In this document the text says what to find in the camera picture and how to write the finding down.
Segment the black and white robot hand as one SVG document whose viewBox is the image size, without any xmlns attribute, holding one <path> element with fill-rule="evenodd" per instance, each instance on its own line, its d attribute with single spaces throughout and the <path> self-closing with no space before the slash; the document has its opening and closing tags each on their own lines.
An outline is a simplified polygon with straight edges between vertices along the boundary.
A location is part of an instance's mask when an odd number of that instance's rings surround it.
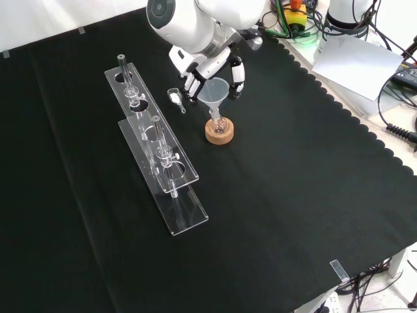
<svg viewBox="0 0 417 313">
<path fill-rule="evenodd" d="M 173 46 L 169 51 L 169 58 L 185 79 L 181 92 L 187 100 L 195 102 L 206 82 L 226 65 L 231 67 L 233 81 L 229 84 L 229 98 L 236 100 L 241 96 L 245 82 L 245 68 L 240 57 L 232 49 L 226 47 L 216 57 L 207 57 L 200 53 L 188 53 L 182 48 Z"/>
</svg>

